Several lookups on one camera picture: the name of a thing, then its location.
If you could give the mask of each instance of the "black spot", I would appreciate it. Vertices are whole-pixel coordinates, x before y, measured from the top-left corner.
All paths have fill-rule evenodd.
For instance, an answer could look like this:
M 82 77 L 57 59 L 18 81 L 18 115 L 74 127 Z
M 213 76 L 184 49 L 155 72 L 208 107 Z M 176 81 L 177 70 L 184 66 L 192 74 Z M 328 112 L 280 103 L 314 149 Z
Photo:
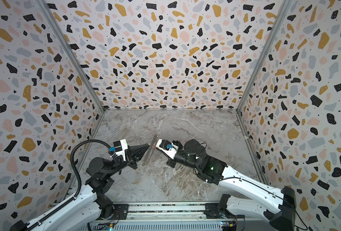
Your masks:
M 334 88 L 337 92 L 339 92 L 341 90 L 341 84 L 334 85 Z
M 152 47 L 158 50 L 158 49 L 162 48 L 162 44 L 155 43 L 155 44 L 152 45 Z
M 323 182 L 323 181 L 321 181 L 321 180 L 318 180 L 317 184 L 318 184 L 319 186 L 321 186 L 322 188 L 324 188 L 325 190 L 328 190 L 328 189 L 330 188 L 330 185 L 329 185 L 329 184 L 327 184 L 327 183 L 325 183 L 325 182 Z
M 249 30 L 250 30 L 251 26 L 249 25 L 245 30 L 244 30 L 244 33 L 249 33 Z
M 272 10 L 274 5 L 275 5 L 274 3 L 266 5 L 263 9 L 265 9 L 265 10 Z
M 318 208 L 322 211 L 323 215 L 328 218 L 328 214 L 330 214 L 330 210 L 326 206 L 318 206 Z
M 235 50 L 242 49 L 242 44 L 233 45 L 233 49 L 235 49 Z
M 110 28 L 110 34 L 113 35 L 114 37 L 117 35 L 113 28 Z
M 172 2 L 168 5 L 168 8 L 176 8 L 177 7 L 177 2 Z
M 316 97 L 315 95 L 312 95 L 310 97 L 310 100 L 312 101 L 312 105 L 319 107 L 322 103 L 322 100 Z
M 77 2 L 76 1 L 73 1 L 71 3 L 68 3 L 68 7 L 69 8 L 76 8 L 77 7 Z
M 311 157 L 309 157 L 309 159 L 306 161 L 307 164 L 312 164 L 312 163 L 315 163 L 315 162 L 318 162 L 317 156 L 311 156 Z
M 331 113 L 327 113 L 327 121 L 328 121 L 330 124 L 336 124 L 336 121 L 334 120 L 334 115 L 331 114 Z
M 19 182 L 16 182 L 15 184 L 12 184 L 8 187 L 9 191 L 12 193 L 16 193 L 16 189 L 19 187 Z
M 199 32 L 197 33 L 197 35 L 199 35 L 199 36 L 201 36 L 201 35 L 203 35 L 203 29 L 199 29 Z
M 315 134 L 315 135 L 318 135 L 318 130 L 315 127 L 311 127 L 310 132 Z
M 13 67 L 11 64 L 7 63 L 7 68 L 9 68 L 10 73 L 17 73 L 18 69 Z
M 156 4 L 146 3 L 147 9 L 154 9 L 156 10 Z
M 3 104 L 0 106 L 0 113 L 3 113 L 7 110 L 7 105 L 6 104 Z

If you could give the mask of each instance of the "gray marble surface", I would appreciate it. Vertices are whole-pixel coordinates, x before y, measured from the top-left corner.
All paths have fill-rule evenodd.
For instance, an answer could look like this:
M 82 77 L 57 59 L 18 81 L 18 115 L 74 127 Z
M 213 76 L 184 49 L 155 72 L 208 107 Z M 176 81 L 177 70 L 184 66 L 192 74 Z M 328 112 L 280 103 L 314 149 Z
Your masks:
M 184 145 L 195 139 L 207 143 L 207 154 L 226 162 L 248 177 L 258 180 L 246 143 L 234 111 L 227 110 L 109 110 L 95 139 L 109 145 L 126 139 L 128 145 L 150 143 L 157 134 L 160 139 L 179 140 Z M 106 147 L 93 143 L 83 163 L 80 175 L 95 157 L 110 159 Z M 167 158 L 155 150 L 145 166 L 126 167 L 114 175 L 113 186 L 106 195 L 114 202 L 127 201 L 219 201 L 224 193 L 244 197 L 238 192 L 202 182 L 192 169 L 177 164 L 166 165 Z

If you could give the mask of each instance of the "black cable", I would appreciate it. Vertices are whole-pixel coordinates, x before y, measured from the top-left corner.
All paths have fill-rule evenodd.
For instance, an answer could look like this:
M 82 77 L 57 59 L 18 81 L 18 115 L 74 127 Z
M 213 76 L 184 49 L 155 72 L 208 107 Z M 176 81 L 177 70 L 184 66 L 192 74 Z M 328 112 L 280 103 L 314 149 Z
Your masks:
M 246 182 L 248 182 L 248 183 L 250 183 L 250 184 L 252 184 L 252 185 L 254 185 L 254 186 L 256 186 L 256 187 L 258 187 L 258 188 L 260 188 L 260 189 L 262 189 L 262 190 L 264 190 L 264 191 L 266 191 L 267 193 L 272 194 L 272 195 L 275 196 L 275 197 L 278 197 L 278 198 L 281 199 L 282 201 L 286 202 L 291 208 L 293 208 L 293 210 L 295 211 L 295 213 L 298 215 L 300 221 L 305 225 L 306 229 L 300 228 L 300 227 L 298 227 L 298 226 L 296 226 L 296 225 L 295 225 L 295 227 L 297 227 L 297 228 L 299 228 L 299 229 L 301 229 L 301 230 L 308 230 L 308 226 L 303 222 L 303 220 L 301 219 L 300 215 L 297 213 L 296 209 L 295 209 L 290 203 L 288 203 L 288 202 L 287 202 L 286 200 L 284 200 L 283 198 L 281 198 L 281 197 L 279 197 L 279 196 L 277 196 L 277 195 L 271 193 L 270 191 L 266 190 L 265 188 L 260 187 L 259 185 L 255 184 L 255 183 L 253 183 L 253 182 L 250 182 L 250 181 L 248 181 L 248 180 L 242 179 L 242 178 L 240 178 L 240 177 L 227 177 L 227 178 L 224 178 L 224 179 L 221 179 L 221 180 L 217 180 L 217 181 L 215 181 L 215 182 L 213 182 L 213 183 L 217 183 L 217 182 L 220 182 L 220 181 L 223 181 L 223 180 L 228 180 L 228 179 L 239 179 L 239 180 L 246 181 Z
M 83 141 L 79 144 L 77 144 L 77 146 L 75 146 L 70 154 L 70 164 L 72 166 L 72 169 L 73 169 L 73 172 L 74 174 L 76 175 L 76 178 L 77 178 L 77 182 L 78 182 L 78 187 L 77 187 L 77 191 L 76 193 L 74 194 L 73 197 L 69 198 L 66 202 L 64 202 L 63 204 L 61 204 L 60 206 L 58 206 L 56 209 L 54 209 L 53 211 L 51 211 L 50 213 L 48 213 L 46 216 L 44 216 L 43 218 L 41 218 L 38 222 L 35 222 L 33 225 L 31 225 L 29 228 L 26 229 L 26 231 L 30 231 L 32 230 L 33 228 L 35 228 L 36 226 L 38 226 L 39 223 L 42 223 L 43 221 L 47 220 L 50 216 L 52 216 L 54 213 L 56 213 L 57 211 L 59 211 L 61 208 L 63 208 L 64 206 L 66 206 L 67 204 L 69 204 L 71 201 L 74 201 L 75 198 L 78 196 L 79 192 L 81 191 L 81 187 L 82 187 L 82 181 L 81 181 L 81 177 L 79 175 L 79 172 L 76 168 L 76 164 L 74 163 L 74 154 L 76 153 L 77 149 L 86 144 L 86 143 L 91 143 L 91 142 L 96 142 L 96 143 L 100 143 L 100 144 L 103 144 L 105 145 L 108 149 L 110 149 L 110 145 L 108 145 L 106 142 L 104 141 L 100 141 L 100 140 L 87 140 L 87 141 Z M 112 156 L 112 157 L 115 157 L 115 153 L 112 152 L 112 151 L 109 151 L 109 154 Z

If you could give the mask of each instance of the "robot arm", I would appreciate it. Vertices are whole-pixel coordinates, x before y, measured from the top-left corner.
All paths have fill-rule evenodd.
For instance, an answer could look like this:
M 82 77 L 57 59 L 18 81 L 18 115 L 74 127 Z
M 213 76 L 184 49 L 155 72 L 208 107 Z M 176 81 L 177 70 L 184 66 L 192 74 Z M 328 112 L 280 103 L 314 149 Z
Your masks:
M 266 211 L 255 209 L 263 218 L 278 230 L 293 230 L 295 224 L 295 192 L 289 187 L 274 188 L 258 182 L 233 169 L 221 160 L 206 154 L 203 147 L 196 140 L 190 140 L 185 146 L 179 141 L 172 143 L 160 139 L 155 147 L 168 157 L 167 165 L 174 168 L 176 163 L 195 169 L 198 178 L 208 183 L 220 184 L 242 193 L 261 204 Z M 226 213 L 238 215 L 230 200 L 225 201 Z

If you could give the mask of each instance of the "terrazzo pattern wall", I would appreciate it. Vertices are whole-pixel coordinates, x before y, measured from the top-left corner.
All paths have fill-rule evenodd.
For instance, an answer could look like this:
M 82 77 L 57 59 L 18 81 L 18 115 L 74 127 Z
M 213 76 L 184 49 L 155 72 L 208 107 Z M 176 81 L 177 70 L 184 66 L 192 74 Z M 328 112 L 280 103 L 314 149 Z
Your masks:
M 234 108 L 282 0 L 48 0 L 105 108 Z
M 71 148 L 99 119 L 91 100 L 35 2 L 0 1 L 0 230 L 62 199 Z
M 341 1 L 293 1 L 249 96 L 268 181 L 295 190 L 309 230 L 341 231 Z

